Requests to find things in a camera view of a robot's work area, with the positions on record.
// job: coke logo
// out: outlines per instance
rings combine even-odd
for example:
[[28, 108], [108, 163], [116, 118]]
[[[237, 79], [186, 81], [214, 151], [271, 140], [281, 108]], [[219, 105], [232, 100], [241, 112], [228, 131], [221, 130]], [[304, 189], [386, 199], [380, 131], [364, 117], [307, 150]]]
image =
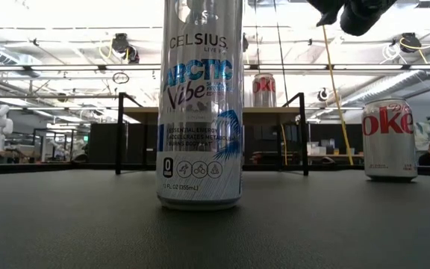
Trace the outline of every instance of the coke logo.
[[409, 107], [399, 108], [399, 110], [391, 109], [393, 115], [389, 118], [387, 107], [379, 108], [379, 119], [374, 116], [366, 116], [363, 118], [363, 134], [364, 135], [373, 135], [376, 132], [380, 131], [381, 134], [389, 134], [390, 132], [394, 132], [397, 134], [413, 134], [414, 133], [414, 120], [412, 117], [411, 109]]
[[260, 78], [260, 81], [253, 82], [253, 93], [259, 91], [276, 92], [275, 81], [272, 79]]

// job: energy drink can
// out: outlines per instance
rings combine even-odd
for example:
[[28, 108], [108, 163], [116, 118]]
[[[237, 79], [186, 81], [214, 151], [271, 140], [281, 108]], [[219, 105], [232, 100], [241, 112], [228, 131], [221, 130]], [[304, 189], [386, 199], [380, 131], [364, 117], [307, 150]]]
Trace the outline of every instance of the energy drink can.
[[165, 1], [157, 178], [167, 208], [241, 197], [242, 15], [242, 0]]

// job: ceiling duct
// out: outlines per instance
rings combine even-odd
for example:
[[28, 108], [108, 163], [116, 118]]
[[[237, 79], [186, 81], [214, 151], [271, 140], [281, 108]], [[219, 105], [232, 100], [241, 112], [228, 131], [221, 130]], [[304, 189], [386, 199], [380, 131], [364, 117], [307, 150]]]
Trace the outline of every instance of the ceiling duct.
[[[424, 64], [423, 60], [417, 61], [414, 64]], [[361, 88], [350, 96], [345, 97], [343, 105], [350, 105], [354, 102], [369, 102], [381, 98], [398, 90], [403, 90], [406, 87], [413, 86], [425, 81], [428, 74], [424, 70], [411, 70], [395, 76], [388, 76], [374, 81], [372, 84]]]
[[[30, 55], [24, 55], [20, 53], [10, 52], [7, 49], [0, 46], [0, 64], [2, 65], [38, 65], [41, 61]], [[18, 72], [21, 75], [29, 75], [30, 77], [38, 77], [39, 73], [33, 71], [21, 71]]]
[[[0, 96], [19, 96], [21, 97], [21, 99], [24, 99], [24, 97], [27, 95], [26, 91], [13, 86], [11, 84], [7, 84], [4, 83], [2, 81], [0, 81]], [[27, 103], [33, 105], [34, 107], [38, 107], [41, 105], [46, 105], [46, 106], [54, 106], [54, 103], [52, 103], [50, 100], [44, 100], [44, 99], [39, 99], [37, 100], [37, 102], [35, 101], [26, 101]], [[90, 111], [81, 111], [81, 112], [76, 112], [76, 111], [51, 111], [51, 114], [53, 114], [54, 116], [77, 116], [77, 117], [81, 117], [83, 119], [89, 120], [89, 121], [99, 121], [99, 118], [92, 114]]]

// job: diet coke can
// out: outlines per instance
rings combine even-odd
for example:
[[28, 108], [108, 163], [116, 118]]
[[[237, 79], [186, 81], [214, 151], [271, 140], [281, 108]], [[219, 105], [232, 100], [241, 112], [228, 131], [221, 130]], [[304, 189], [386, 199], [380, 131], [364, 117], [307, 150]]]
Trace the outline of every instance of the diet coke can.
[[272, 74], [258, 74], [253, 79], [253, 102], [255, 107], [276, 108], [276, 86]]
[[414, 120], [404, 99], [383, 99], [363, 111], [364, 171], [371, 179], [417, 177]]

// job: silver can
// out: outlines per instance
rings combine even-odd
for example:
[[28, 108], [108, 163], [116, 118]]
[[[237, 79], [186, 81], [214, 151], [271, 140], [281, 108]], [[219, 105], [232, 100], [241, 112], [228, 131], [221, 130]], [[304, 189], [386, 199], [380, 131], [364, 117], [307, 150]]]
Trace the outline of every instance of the silver can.
[[158, 198], [181, 210], [242, 194], [242, 0], [166, 0]]
[[253, 105], [259, 108], [276, 108], [276, 83], [272, 74], [257, 74], [253, 79]]
[[417, 177], [414, 119], [404, 99], [367, 103], [362, 128], [367, 176], [400, 181]]

